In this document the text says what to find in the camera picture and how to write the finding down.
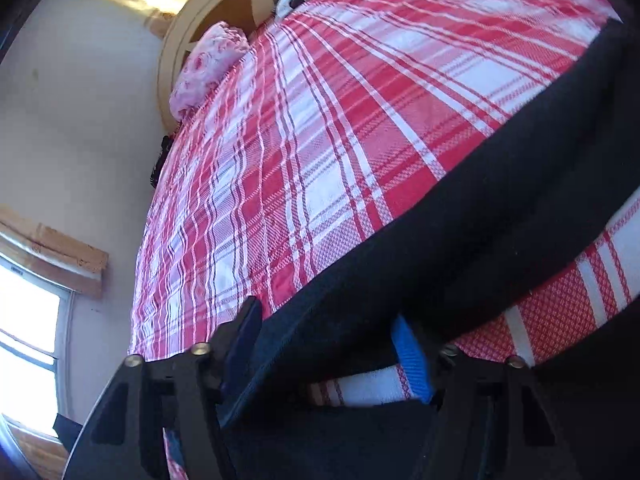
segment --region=red and white plaid fabric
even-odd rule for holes
[[[159,359],[207,340],[250,294],[269,317],[411,208],[611,15],[605,0],[310,0],[265,27],[168,155],[138,254],[130,351]],[[640,290],[639,204],[457,344],[534,363],[610,319]],[[400,367],[311,391],[320,404],[411,396]]]

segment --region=folded cloth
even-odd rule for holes
[[[249,50],[244,32],[217,22],[196,44],[169,97],[169,110],[176,121],[199,107],[215,90],[229,69]]]

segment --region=metal bolt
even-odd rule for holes
[[[513,368],[517,368],[517,369],[526,368],[527,367],[527,363],[519,355],[511,355],[511,356],[507,357],[507,364],[509,366],[511,366]]]
[[[208,354],[211,350],[209,343],[196,343],[191,347],[191,353],[193,355],[204,355]]]
[[[131,354],[124,359],[124,365],[129,368],[135,368],[145,362],[145,358],[140,354]]]
[[[447,357],[455,357],[460,353],[460,349],[452,343],[447,343],[440,350],[442,355],[446,355]]]

